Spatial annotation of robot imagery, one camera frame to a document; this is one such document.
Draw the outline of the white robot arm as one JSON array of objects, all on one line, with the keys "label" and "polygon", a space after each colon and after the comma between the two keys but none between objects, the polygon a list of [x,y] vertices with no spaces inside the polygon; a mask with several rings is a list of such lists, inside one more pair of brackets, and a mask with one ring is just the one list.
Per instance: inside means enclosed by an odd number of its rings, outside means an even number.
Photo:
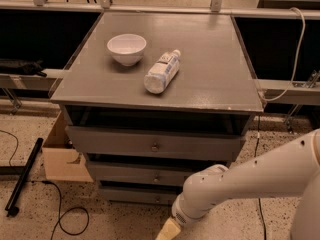
[{"label": "white robot arm", "polygon": [[229,199],[301,198],[290,240],[320,240],[320,130],[238,166],[214,165],[187,178],[156,240],[172,240]]}]

